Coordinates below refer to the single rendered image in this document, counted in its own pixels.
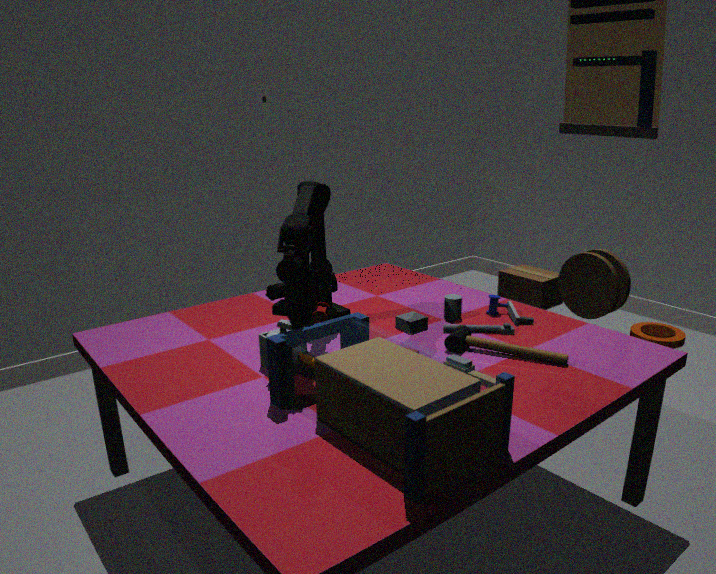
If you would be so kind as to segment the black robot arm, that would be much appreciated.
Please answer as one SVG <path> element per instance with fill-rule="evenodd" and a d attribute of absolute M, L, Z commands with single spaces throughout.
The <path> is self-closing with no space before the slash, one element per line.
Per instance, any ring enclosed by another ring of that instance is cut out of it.
<path fill-rule="evenodd" d="M 327 303 L 331 311 L 332 293 L 338 290 L 332 265 L 326 258 L 324 211 L 330 200 L 330 188 L 326 184 L 302 181 L 297 185 L 297 199 L 292 214 L 285 217 L 279 230 L 277 252 L 283 259 L 276 267 L 276 275 L 282 281 L 267 286 L 265 296 L 273 301 L 290 300 L 289 284 L 301 274 L 313 274 L 310 284 L 324 288 L 321 298 L 313 294 L 313 300 Z M 283 245 L 283 242 L 285 245 Z M 309 264 L 309 252 L 311 263 Z M 332 286 L 331 286 L 332 285 Z"/>

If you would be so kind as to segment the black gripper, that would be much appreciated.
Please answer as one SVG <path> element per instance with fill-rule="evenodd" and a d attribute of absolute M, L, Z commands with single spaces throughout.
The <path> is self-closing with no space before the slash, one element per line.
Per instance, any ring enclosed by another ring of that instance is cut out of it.
<path fill-rule="evenodd" d="M 311 315 L 318 300 L 313 300 L 312 295 L 317 294 L 318 298 L 324 295 L 324 288 L 319 284 L 310 284 L 313 274 L 301 274 L 297 281 L 289 284 L 290 300 L 281 299 L 272 306 L 272 314 L 287 316 L 292 329 L 298 329 L 308 325 Z"/>

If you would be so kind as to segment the grey cylinder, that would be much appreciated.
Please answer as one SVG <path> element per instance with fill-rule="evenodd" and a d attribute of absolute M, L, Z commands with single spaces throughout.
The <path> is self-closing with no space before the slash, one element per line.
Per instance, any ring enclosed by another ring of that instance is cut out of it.
<path fill-rule="evenodd" d="M 461 319 L 461 300 L 462 297 L 457 294 L 448 294 L 445 296 L 445 319 L 451 321 Z"/>

